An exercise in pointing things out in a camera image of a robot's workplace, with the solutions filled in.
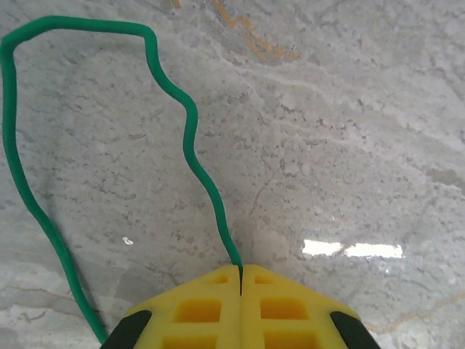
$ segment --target yellow plastic object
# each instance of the yellow plastic object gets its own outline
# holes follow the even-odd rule
[[[152,312],[134,349],[240,348],[240,279],[222,267],[129,310]]]
[[[346,305],[257,265],[244,268],[242,291],[241,349],[347,349],[329,316],[358,318]]]
[[[134,349],[347,349],[330,313],[346,305],[256,265],[234,265],[133,307],[150,320]]]

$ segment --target green cable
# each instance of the green cable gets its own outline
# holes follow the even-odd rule
[[[213,204],[217,227],[221,240],[230,256],[231,262],[239,267],[240,279],[242,279],[243,265],[239,252],[231,239],[227,228],[225,207],[221,196],[213,180],[198,162],[194,151],[195,132],[197,130],[198,112],[192,98],[176,87],[166,77],[158,59],[158,44],[155,33],[146,25],[119,22],[112,20],[90,20],[75,17],[48,16],[30,22],[15,31],[7,34],[0,44],[0,64],[3,77],[3,146],[7,156],[9,169],[15,181],[16,188],[24,201],[24,204],[36,218],[54,247],[65,271],[74,299],[78,303],[81,312],[89,322],[100,342],[104,342],[108,335],[94,309],[90,306],[84,295],[79,281],[73,258],[58,229],[50,218],[41,209],[35,200],[28,181],[26,180],[21,160],[16,145],[16,109],[17,109],[17,85],[16,67],[13,52],[19,44],[31,40],[41,33],[52,29],[71,29],[77,31],[94,31],[103,33],[119,33],[141,36],[145,41],[145,56],[148,67],[158,85],[168,95],[181,103],[186,110],[186,124],[182,140],[184,157],[194,175],[200,180],[210,196]]]

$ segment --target square hole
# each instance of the square hole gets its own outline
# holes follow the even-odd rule
[[[213,278],[211,280],[212,284],[226,284],[227,283],[227,276],[226,275],[220,275],[217,276],[216,278]]]
[[[322,349],[315,333],[265,331],[264,349]]]
[[[262,318],[307,320],[305,304],[291,297],[267,297],[260,301]]]
[[[199,337],[165,337],[163,349],[215,349],[217,338],[213,336]]]
[[[179,304],[174,322],[219,322],[221,300],[192,299]]]
[[[257,275],[255,276],[255,284],[272,284],[273,281],[265,278],[264,276]]]

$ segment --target black rubber corner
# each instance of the black rubber corner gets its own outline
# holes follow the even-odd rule
[[[150,317],[149,310],[141,310],[123,318],[100,349],[134,349]]]
[[[334,311],[331,319],[348,349],[381,349],[358,318]]]

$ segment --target marble floor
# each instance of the marble floor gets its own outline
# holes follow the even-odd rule
[[[244,262],[345,302],[380,346],[465,348],[465,2],[9,0],[158,36]],[[15,52],[39,203],[109,329],[229,260],[143,42],[54,31]],[[98,348],[0,152],[0,347]]]

